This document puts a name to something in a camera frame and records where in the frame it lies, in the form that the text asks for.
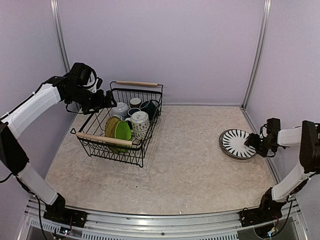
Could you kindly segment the woven bamboo tray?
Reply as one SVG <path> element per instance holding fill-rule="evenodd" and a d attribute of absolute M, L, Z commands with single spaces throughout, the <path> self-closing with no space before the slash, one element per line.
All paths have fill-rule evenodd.
<path fill-rule="evenodd" d="M 111 116 L 105 123 L 104 136 L 108 138 L 115 138 L 115 131 L 118 123 L 121 120 L 116 116 Z"/>

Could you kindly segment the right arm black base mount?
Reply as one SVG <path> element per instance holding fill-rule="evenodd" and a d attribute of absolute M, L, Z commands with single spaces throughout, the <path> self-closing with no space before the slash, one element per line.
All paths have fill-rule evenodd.
<path fill-rule="evenodd" d="M 267 212 L 261 213 L 258 208 L 244 208 L 239 213 L 240 223 L 242 227 L 258 225 L 280 219 L 283 215 L 282 212 Z"/>

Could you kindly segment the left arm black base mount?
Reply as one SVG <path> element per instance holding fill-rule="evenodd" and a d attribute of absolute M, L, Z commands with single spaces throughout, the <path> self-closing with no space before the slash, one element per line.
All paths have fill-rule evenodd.
<path fill-rule="evenodd" d="M 81 210 L 66 208 L 62 213 L 45 211 L 44 219 L 71 227 L 84 228 L 88 213 Z"/>

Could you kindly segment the green plastic plate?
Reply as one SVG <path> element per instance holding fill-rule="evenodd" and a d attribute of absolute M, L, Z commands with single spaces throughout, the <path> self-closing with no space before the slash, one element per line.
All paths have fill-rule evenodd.
<path fill-rule="evenodd" d="M 132 133 L 131 129 L 126 121 L 118 120 L 113 127 L 113 131 L 110 135 L 115 139 L 131 141 L 132 140 Z"/>

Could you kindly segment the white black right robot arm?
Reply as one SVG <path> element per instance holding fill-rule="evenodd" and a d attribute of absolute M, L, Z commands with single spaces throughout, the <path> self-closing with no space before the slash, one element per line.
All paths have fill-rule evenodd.
<path fill-rule="evenodd" d="M 244 142 L 254 148 L 261 157 L 276 154 L 279 148 L 293 148 L 292 169 L 275 186 L 269 188 L 261 198 L 256 210 L 256 218 L 266 222 L 269 218 L 281 215 L 282 207 L 299 192 L 312 176 L 320 173 L 320 124 L 304 120 L 299 126 L 282 129 L 281 120 L 269 118 L 260 128 L 260 133 L 251 133 Z"/>

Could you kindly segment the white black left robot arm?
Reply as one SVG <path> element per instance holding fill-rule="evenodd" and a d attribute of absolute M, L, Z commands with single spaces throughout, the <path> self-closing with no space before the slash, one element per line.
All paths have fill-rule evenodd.
<path fill-rule="evenodd" d="M 65 199 L 31 166 L 18 138 L 40 115 L 60 102 L 79 104 L 83 115 L 116 107 L 112 92 L 100 88 L 102 82 L 92 67 L 76 62 L 64 76 L 53 76 L 43 82 L 28 98 L 0 118 L 1 162 L 22 186 L 45 203 L 46 210 L 61 223 L 70 218 Z"/>

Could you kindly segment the white floral patterned mug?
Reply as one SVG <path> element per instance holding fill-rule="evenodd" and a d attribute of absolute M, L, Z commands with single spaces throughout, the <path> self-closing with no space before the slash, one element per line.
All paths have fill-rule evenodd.
<path fill-rule="evenodd" d="M 125 119 L 126 122 L 130 122 L 133 129 L 133 135 L 137 140 L 143 140 L 147 135 L 150 121 L 146 112 L 135 112 L 131 117 Z"/>

